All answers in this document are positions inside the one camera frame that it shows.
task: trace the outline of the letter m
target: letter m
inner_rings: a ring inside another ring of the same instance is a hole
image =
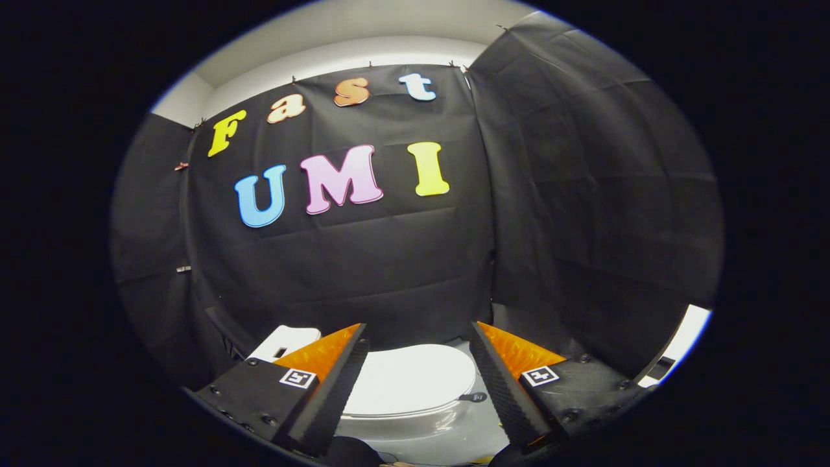
[[[374,181],[372,171],[371,145],[355,146],[346,153],[340,170],[334,168],[324,155],[315,155],[300,162],[300,167],[308,174],[310,202],[305,212],[321,214],[329,210],[331,203],[326,200],[323,189],[342,206],[346,201],[349,184],[352,195],[349,200],[354,204],[371,203],[383,197],[383,191]]]

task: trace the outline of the screw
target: screw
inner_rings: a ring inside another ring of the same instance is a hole
[[[576,410],[576,409],[571,409],[571,410],[568,410],[567,412],[565,412],[565,416],[562,417],[562,421],[565,422],[565,423],[570,423],[570,422],[576,420],[576,418],[578,416],[579,416],[579,411]]]

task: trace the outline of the foam letter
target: foam letter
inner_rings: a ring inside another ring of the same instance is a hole
[[[450,190],[450,184],[441,178],[441,166],[438,165],[439,150],[441,145],[428,141],[407,146],[407,151],[415,156],[418,177],[415,193],[418,196],[445,194]]]
[[[271,109],[273,112],[268,115],[268,123],[279,123],[288,117],[298,116],[305,110],[303,96],[300,94],[285,96],[274,102]]]
[[[435,99],[435,93],[427,91],[425,84],[432,84],[429,78],[421,78],[421,75],[413,73],[411,75],[401,76],[398,81],[407,85],[409,95],[418,99],[419,101],[431,101]]]
[[[331,203],[326,201],[323,188],[338,206],[342,206],[349,183],[352,184],[352,195],[349,197],[352,203],[364,204],[381,199],[383,191],[375,183],[372,171],[373,152],[371,145],[355,146],[346,153],[340,171],[324,155],[315,155],[300,162],[300,167],[309,176],[310,202],[305,212],[321,214],[329,210]]]
[[[262,174],[268,180],[268,186],[271,187],[271,206],[264,211],[256,207],[256,194],[254,193],[256,175],[245,177],[233,186],[239,196],[239,214],[245,225],[265,227],[280,217],[282,209],[286,206],[286,197],[282,189],[282,174],[285,171],[284,165],[275,165]]]
[[[366,89],[368,85],[369,80],[366,78],[341,81],[334,89],[334,92],[337,93],[337,96],[334,97],[334,103],[338,107],[346,107],[365,102],[369,98],[369,90]]]
[[[213,146],[207,152],[207,157],[213,157],[217,152],[227,149],[231,143],[225,138],[230,138],[237,132],[237,122],[245,118],[245,111],[238,111],[225,120],[216,122],[213,126]]]

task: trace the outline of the blue letter u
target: blue letter u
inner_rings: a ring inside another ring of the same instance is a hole
[[[268,186],[271,187],[271,206],[264,211],[256,208],[256,194],[254,193],[254,185],[258,180],[256,175],[245,177],[233,186],[239,195],[239,214],[245,225],[265,227],[280,217],[282,209],[286,206],[286,198],[282,192],[282,174],[285,171],[284,165],[275,165],[262,174],[268,180]]]

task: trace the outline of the toilet lid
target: toilet lid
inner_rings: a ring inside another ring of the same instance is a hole
[[[371,351],[344,415],[407,415],[446,406],[476,382],[476,367],[454,347],[422,344]]]

